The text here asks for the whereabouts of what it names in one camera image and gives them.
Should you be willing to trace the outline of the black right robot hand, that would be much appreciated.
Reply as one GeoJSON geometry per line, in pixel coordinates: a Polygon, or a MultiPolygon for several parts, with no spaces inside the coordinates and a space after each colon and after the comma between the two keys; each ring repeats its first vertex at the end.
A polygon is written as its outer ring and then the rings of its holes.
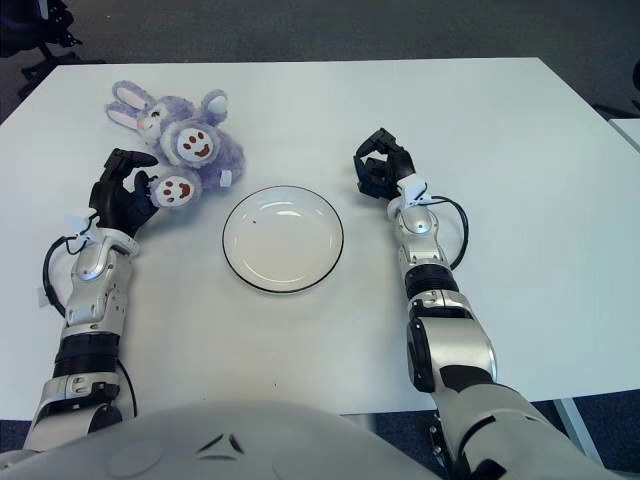
{"type": "Polygon", "coordinates": [[[376,199],[399,197],[398,182],[415,173],[409,152],[384,128],[367,138],[357,148],[353,159],[358,190],[376,199]]]}

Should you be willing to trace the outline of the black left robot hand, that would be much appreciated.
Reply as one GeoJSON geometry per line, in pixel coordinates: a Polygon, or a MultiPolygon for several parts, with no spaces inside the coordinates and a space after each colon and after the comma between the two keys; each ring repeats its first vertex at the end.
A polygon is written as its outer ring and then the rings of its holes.
{"type": "Polygon", "coordinates": [[[99,228],[118,230],[134,238],[156,214],[158,208],[150,198],[151,178],[142,168],[157,164],[158,160],[147,153],[118,148],[111,152],[89,199],[89,207],[99,217],[99,228]]]}

